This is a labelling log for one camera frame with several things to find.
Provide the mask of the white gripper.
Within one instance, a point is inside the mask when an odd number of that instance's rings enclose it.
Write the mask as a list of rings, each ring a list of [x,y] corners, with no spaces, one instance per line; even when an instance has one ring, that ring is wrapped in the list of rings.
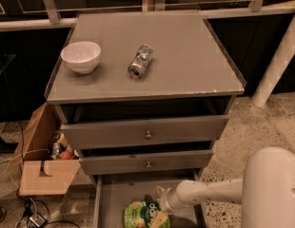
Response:
[[[158,211],[156,213],[155,217],[149,225],[149,228],[168,228],[168,214],[173,214],[180,209],[176,189],[165,189],[164,187],[157,185],[156,191],[159,194],[159,205],[163,212]]]

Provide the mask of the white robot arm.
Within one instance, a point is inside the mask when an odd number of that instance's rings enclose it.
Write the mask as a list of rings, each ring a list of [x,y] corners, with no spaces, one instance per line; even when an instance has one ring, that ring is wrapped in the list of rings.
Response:
[[[242,228],[295,228],[295,154],[281,147],[256,151],[241,179],[183,180],[157,191],[160,210],[150,228],[160,228],[168,216],[207,200],[241,205]]]

